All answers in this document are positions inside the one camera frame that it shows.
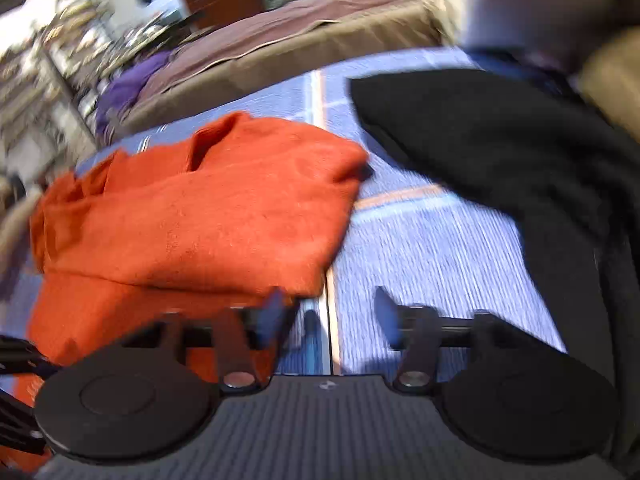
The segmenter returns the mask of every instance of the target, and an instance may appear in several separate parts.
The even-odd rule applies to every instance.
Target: orange garment
[[[168,310],[207,318],[274,285],[318,295],[366,160],[320,128],[236,112],[60,177],[31,218],[44,284],[28,339],[69,364]],[[190,356],[210,380],[211,354]],[[256,361],[269,374],[273,352]],[[29,401],[28,387],[19,381],[17,396]]]

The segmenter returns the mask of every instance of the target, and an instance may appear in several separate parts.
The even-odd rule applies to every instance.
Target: plaid bedsheet
[[[303,302],[289,352],[280,364],[282,373],[392,374],[399,355],[386,348],[373,315],[376,285],[386,286],[405,304],[436,306],[444,316],[470,317],[475,309],[491,310],[564,350],[524,268],[513,221],[399,167],[354,116],[347,92],[349,78],[455,66],[473,64],[462,51],[444,48],[337,63],[129,137],[97,153],[78,171],[86,171],[117,148],[135,153],[177,142],[233,110],[320,126],[365,146],[372,175],[362,185],[344,245],[327,272],[323,295]],[[5,280],[1,291],[1,330],[17,336],[24,335],[41,283],[28,270],[28,256],[24,257],[27,261],[21,270]],[[464,361],[461,351],[443,351],[441,378],[455,373]]]

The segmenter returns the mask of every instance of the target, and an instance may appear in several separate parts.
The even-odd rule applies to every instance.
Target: purple cloth
[[[171,51],[159,52],[124,71],[113,81],[98,98],[98,108],[95,116],[96,135],[106,140],[109,126],[109,110],[114,110],[118,117],[129,110],[136,101],[149,78],[165,66],[169,61]]]

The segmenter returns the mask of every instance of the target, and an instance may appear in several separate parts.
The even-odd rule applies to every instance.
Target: bed
[[[124,139],[77,171],[84,173],[116,149],[136,153],[177,142],[233,110],[320,126],[365,146],[372,176],[362,185],[344,245],[327,272],[324,294],[303,301],[280,372],[391,375],[399,354],[387,348],[374,319],[376,285],[386,286],[404,304],[432,304],[446,316],[470,317],[478,308],[492,310],[563,350],[524,268],[513,221],[400,168],[353,115],[348,78],[451,66],[473,63],[454,48],[411,49],[340,62]],[[1,287],[0,328],[24,336],[41,278],[33,270],[27,243],[15,257],[15,271]],[[464,361],[462,352],[444,352],[441,379],[460,370]],[[9,389],[11,383],[2,386]]]
[[[422,0],[299,0],[177,49],[105,135],[130,134],[223,105],[329,65],[440,44]]]

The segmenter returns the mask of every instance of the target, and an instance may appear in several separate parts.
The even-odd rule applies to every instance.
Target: ribbed gray panel
[[[432,403],[382,378],[284,377],[226,400],[202,434],[152,462],[93,466],[57,456],[38,480],[621,480],[591,456],[555,466],[488,457],[454,436]]]

